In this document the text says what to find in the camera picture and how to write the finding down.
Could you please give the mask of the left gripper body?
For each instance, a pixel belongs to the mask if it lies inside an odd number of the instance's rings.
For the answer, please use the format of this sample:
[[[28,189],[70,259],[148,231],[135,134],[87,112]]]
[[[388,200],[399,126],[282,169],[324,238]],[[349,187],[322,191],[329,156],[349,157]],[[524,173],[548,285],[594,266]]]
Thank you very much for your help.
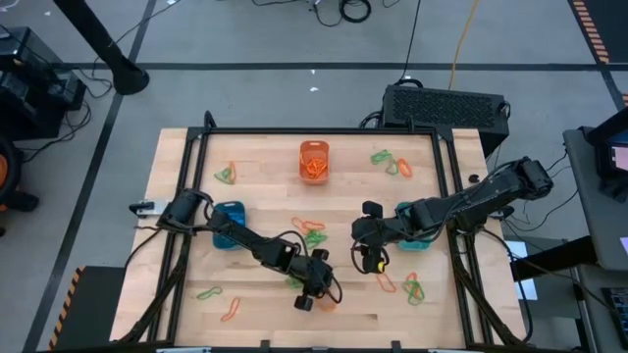
[[[314,249],[310,256],[296,255],[292,260],[292,277],[298,279],[303,287],[302,293],[294,301],[294,308],[310,311],[314,299],[328,296],[335,304],[342,301],[342,288],[327,263],[327,249]]]

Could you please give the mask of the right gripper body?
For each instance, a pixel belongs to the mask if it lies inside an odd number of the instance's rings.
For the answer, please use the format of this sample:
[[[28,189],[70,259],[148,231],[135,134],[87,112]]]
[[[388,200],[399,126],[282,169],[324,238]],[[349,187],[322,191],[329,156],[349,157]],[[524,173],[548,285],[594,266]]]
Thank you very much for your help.
[[[374,201],[362,204],[362,214],[351,224],[352,265],[362,275],[378,274],[377,265],[380,262],[386,266],[390,263],[385,246],[393,241],[395,218],[385,218],[383,206]]]

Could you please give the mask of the blue plastic basket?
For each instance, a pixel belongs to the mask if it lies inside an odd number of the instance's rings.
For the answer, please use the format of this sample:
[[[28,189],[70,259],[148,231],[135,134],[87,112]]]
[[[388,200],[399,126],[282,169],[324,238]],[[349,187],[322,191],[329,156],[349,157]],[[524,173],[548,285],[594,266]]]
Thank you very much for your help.
[[[235,221],[241,226],[246,225],[245,207],[239,201],[229,201],[218,203],[215,205],[215,209],[226,213],[232,221]],[[240,246],[233,240],[227,238],[220,233],[214,233],[212,235],[212,241],[215,248],[219,250],[231,251],[237,250]]]

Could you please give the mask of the orange plastic basket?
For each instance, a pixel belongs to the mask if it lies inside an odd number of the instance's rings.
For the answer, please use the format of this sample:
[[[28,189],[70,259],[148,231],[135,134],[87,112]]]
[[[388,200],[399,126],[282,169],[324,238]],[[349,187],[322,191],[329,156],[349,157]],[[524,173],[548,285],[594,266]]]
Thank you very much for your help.
[[[301,163],[301,155],[304,155],[306,158],[323,158],[326,159],[328,163],[327,169],[317,178],[311,179],[308,177],[305,171],[305,167]],[[330,167],[330,145],[323,140],[305,140],[300,144],[299,147],[299,176],[302,181],[306,184],[310,185],[321,185],[328,181],[329,178],[329,167]]]

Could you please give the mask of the black computer tower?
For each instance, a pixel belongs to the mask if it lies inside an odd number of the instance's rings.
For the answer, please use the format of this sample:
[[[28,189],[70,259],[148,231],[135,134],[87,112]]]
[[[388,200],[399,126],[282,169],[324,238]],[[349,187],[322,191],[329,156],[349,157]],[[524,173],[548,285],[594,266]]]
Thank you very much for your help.
[[[379,125],[475,128],[488,157],[509,136],[509,117],[501,95],[389,85]]]

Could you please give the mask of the black beam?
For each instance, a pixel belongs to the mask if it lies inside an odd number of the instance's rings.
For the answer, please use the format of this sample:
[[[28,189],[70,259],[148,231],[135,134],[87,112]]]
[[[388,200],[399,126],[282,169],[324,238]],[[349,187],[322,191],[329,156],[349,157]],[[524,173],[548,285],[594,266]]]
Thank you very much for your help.
[[[514,260],[510,268],[515,279],[529,279],[555,274],[580,265],[596,265],[597,263],[598,256],[593,239],[590,236],[583,236]]]

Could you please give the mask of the dark grey desk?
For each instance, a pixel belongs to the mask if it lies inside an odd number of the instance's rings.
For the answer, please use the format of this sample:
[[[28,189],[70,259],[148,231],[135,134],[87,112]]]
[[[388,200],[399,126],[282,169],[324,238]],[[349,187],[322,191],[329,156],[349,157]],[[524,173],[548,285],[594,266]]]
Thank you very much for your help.
[[[628,201],[617,202],[600,191],[595,150],[582,130],[566,130],[562,137],[597,261],[606,270],[628,272]]]

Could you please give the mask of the black mat with hazard stripes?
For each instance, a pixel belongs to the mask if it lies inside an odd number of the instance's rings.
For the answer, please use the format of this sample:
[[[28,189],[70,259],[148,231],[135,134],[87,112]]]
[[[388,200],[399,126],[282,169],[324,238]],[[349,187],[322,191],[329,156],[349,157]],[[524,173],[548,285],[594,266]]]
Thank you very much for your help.
[[[594,58],[628,65],[628,0],[567,0]]]
[[[76,268],[47,350],[52,352],[106,345],[124,276],[123,268]]]

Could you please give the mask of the black laptop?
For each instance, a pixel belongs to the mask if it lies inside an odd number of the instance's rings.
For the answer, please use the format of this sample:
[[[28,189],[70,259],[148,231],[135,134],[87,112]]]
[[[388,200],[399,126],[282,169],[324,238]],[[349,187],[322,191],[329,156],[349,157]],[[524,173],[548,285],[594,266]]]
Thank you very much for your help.
[[[628,200],[628,107],[585,133],[594,147],[600,191],[611,199]]]

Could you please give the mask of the black keyboard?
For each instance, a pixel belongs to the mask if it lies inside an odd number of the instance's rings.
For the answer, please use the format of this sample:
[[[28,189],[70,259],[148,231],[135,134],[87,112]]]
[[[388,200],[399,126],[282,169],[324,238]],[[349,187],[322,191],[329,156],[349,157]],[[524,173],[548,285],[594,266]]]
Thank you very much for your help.
[[[621,346],[628,350],[628,287],[603,287],[602,294],[611,308]]]

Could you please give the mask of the black pole stand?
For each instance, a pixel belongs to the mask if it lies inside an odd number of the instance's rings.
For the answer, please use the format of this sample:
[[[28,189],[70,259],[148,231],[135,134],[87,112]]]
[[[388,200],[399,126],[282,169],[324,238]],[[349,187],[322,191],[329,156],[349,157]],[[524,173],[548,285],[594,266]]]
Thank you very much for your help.
[[[148,73],[122,53],[85,0],[53,0],[53,2],[110,69],[113,86],[119,94],[132,95],[148,85]]]

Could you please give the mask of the black orange wheeled device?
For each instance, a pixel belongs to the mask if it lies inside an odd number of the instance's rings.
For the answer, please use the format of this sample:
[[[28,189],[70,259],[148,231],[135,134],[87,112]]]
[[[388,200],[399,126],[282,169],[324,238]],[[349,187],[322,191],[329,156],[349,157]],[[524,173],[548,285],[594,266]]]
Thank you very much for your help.
[[[19,190],[23,158],[23,152],[0,134],[0,212],[32,212],[38,206],[38,197]]]

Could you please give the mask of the black equipment cart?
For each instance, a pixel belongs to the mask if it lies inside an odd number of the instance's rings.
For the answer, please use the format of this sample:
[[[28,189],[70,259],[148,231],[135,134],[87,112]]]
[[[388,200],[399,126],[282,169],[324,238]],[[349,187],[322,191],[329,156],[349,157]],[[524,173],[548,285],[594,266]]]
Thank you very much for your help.
[[[80,109],[83,81],[27,26],[0,25],[0,134],[14,141],[53,138]]]

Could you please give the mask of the black aluminium table frame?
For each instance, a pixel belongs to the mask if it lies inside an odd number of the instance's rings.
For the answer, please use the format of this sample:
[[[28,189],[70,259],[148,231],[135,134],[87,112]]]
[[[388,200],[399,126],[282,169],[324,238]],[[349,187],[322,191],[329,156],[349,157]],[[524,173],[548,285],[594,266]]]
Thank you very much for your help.
[[[330,145],[328,181],[310,185],[299,176],[299,147],[305,140]],[[248,252],[219,251],[209,233],[191,240],[186,276],[178,293],[163,307],[157,337],[172,337],[178,345],[256,347],[268,341],[274,348],[388,348],[398,342],[406,348],[462,348],[469,340],[495,342],[486,320],[473,302],[458,303],[459,289],[452,272],[449,242],[441,236],[424,252],[389,250],[387,275],[395,293],[381,289],[375,276],[364,276],[352,265],[349,249],[351,223],[363,202],[382,204],[391,216],[402,201],[439,195],[466,183],[472,174],[487,171],[480,136],[473,129],[457,129],[444,151],[454,150],[459,169],[453,172],[446,153],[435,154],[430,135],[408,130],[352,131],[345,128],[219,127],[204,144],[202,176],[184,182],[197,186],[217,201],[238,200],[245,205],[247,224],[273,236],[291,231],[291,219],[326,226],[325,247],[340,281],[343,299],[334,312],[294,308],[296,291],[283,276],[262,268]],[[412,178],[386,173],[389,162],[373,165],[370,157],[388,150],[403,158]],[[234,184],[214,178],[232,167]],[[407,302],[402,286],[416,273],[425,293],[418,306]],[[213,286],[223,292],[206,300],[196,295]],[[235,297],[235,316],[220,319]]]

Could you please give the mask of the silver arm base bracket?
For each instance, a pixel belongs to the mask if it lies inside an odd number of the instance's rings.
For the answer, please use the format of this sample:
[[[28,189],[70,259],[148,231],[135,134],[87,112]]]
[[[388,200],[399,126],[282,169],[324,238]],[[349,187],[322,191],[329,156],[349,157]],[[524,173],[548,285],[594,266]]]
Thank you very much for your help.
[[[129,205],[129,210],[139,218],[160,216],[168,205],[165,200],[141,200]]]

